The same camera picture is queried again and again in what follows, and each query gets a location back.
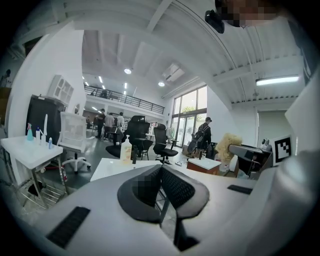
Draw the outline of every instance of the soap dispenser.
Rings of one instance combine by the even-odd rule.
[[[120,162],[123,164],[129,164],[131,158],[132,145],[129,142],[129,135],[126,136],[125,142],[121,144]]]

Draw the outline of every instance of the white desk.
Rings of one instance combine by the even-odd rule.
[[[188,160],[187,168],[201,173],[217,175],[219,173],[219,165],[221,162],[203,157]]]
[[[160,161],[136,161],[136,164],[123,164],[120,159],[102,158],[90,181],[121,174],[140,167],[161,165]]]
[[[58,164],[59,164],[59,171],[61,176],[61,182],[62,185],[65,188],[65,192],[68,194],[67,187],[65,185],[65,181],[63,179],[63,171],[61,168],[61,160],[60,155],[63,152],[63,148],[57,145],[52,145],[52,149],[49,149],[48,143],[46,143],[46,146],[41,146],[36,144],[36,138],[33,138],[33,141],[28,141],[27,136],[19,136],[19,137],[11,137],[11,138],[3,138],[1,139],[1,145],[3,148],[10,154],[10,157],[18,160],[23,166],[27,168],[28,174],[31,175],[30,178],[27,177],[23,178],[21,185],[17,189],[21,189],[23,186],[25,186],[29,181],[32,180],[36,192],[39,195],[37,198],[39,198],[42,201],[43,205],[38,204],[37,202],[33,201],[29,196],[23,194],[27,199],[33,201],[34,203],[44,207],[48,208],[47,202],[45,199],[47,197],[44,197],[41,193],[41,189],[39,187],[39,183],[36,177],[36,172],[40,169],[46,167],[51,160],[57,158]],[[16,180],[21,180],[20,177],[21,173],[14,173],[14,176]],[[49,189],[47,185],[44,183],[43,180],[41,180],[42,185],[47,190]],[[59,199],[56,196],[52,196],[52,198],[47,198],[49,201],[55,202],[55,200],[52,200],[53,198]]]

